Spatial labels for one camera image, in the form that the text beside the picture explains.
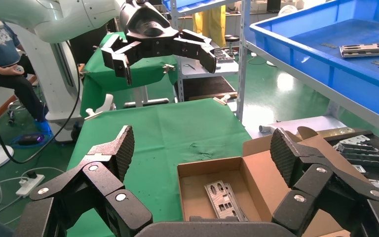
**green table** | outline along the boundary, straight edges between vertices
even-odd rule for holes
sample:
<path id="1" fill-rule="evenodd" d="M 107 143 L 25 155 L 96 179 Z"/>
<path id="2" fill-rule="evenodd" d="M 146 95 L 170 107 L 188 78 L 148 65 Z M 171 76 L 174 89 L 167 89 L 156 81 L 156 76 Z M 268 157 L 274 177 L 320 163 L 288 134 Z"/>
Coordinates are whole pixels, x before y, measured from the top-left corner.
<path id="1" fill-rule="evenodd" d="M 242 124 L 213 99 L 104 112 L 85 121 L 68 169 L 89 149 L 113 140 L 132 125 L 135 151 L 125 176 L 126 188 L 152 212 L 153 220 L 182 220 L 179 163 L 242 155 L 250 140 Z M 108 237 L 111 231 L 92 209 L 68 231 L 69 237 Z"/>
<path id="2" fill-rule="evenodd" d="M 100 46 L 105 44 L 113 34 L 118 34 L 125 38 L 123 32 L 108 33 L 102 39 Z M 165 75 L 162 68 L 165 64 L 173 65 L 175 68 L 177 67 L 177 62 L 173 55 L 141 59 L 130 67 L 133 82 L 131 86 L 128 86 L 126 79 L 116 77 L 114 70 L 104 65 L 101 49 L 97 48 L 83 68 L 83 71 L 87 73 L 83 81 L 80 114 L 86 117 L 87 113 L 85 110 L 87 108 L 96 110 L 102 106 L 105 100 L 105 94 L 107 93 L 112 94 L 114 91 L 152 84 L 162 80 L 164 76 L 169 77 L 171 84 L 174 84 L 178 80 L 178 71 L 169 71 L 169 73 Z"/>

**person's hand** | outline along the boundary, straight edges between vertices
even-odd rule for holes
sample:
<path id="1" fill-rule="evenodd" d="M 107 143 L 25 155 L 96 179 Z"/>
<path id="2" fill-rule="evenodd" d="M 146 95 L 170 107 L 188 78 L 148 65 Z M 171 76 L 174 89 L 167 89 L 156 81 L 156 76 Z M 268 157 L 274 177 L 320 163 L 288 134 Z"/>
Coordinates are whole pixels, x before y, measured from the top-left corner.
<path id="1" fill-rule="evenodd" d="M 13 65 L 13 66 L 10 66 L 10 67 L 7 67 L 7 68 L 2 68 L 2 70 L 0 71 L 0 74 L 1 75 L 5 75 L 5 76 L 19 76 L 19 75 L 23 75 L 24 73 L 22 72 L 19 72 L 17 71 L 18 65 Z"/>

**blue storage crate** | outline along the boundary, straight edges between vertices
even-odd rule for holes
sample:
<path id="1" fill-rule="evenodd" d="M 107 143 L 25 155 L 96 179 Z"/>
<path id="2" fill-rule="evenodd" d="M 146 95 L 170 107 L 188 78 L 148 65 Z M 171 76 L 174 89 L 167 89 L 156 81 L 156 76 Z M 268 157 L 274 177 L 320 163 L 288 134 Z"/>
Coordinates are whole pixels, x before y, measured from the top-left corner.
<path id="1" fill-rule="evenodd" d="M 162 0 L 168 11 L 171 11 L 171 0 Z M 200 4 L 215 2 L 215 0 L 176 0 L 177 10 L 180 12 L 188 8 L 196 8 Z"/>
<path id="2" fill-rule="evenodd" d="M 335 0 L 250 28 L 257 47 L 379 114 L 379 57 L 339 49 L 379 43 L 379 0 Z"/>

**cardboard box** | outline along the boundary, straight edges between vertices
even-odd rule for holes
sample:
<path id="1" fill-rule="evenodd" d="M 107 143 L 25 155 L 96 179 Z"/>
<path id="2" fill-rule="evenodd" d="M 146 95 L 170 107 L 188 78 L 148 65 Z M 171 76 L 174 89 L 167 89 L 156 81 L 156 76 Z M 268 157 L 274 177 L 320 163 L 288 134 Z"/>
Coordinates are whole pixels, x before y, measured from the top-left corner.
<path id="1" fill-rule="evenodd" d="M 303 127 L 299 132 L 303 140 L 289 132 L 287 134 L 299 144 L 319 149 L 338 169 L 369 183 L 315 131 Z M 245 142 L 243 157 L 179 164 L 178 178 L 184 220 L 189 221 L 190 216 L 216 218 L 204 185 L 222 180 L 230 183 L 237 202 L 249 221 L 271 221 L 272 213 L 290 191 L 271 159 L 271 136 Z M 303 236 L 348 237 L 349 232 L 343 230 L 328 213 L 319 210 Z"/>

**stool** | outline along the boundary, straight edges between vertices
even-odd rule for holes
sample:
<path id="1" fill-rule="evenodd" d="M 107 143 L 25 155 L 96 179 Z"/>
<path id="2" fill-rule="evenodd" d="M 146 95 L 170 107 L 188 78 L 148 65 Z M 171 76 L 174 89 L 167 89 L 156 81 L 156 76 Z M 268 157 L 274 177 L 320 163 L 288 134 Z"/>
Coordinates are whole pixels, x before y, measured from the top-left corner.
<path id="1" fill-rule="evenodd" d="M 238 51 L 233 50 L 233 43 L 239 41 L 239 36 L 235 35 L 225 35 L 225 41 L 229 42 L 229 49 L 226 49 L 225 52 L 230 56 L 233 57 L 235 54 L 238 54 Z"/>

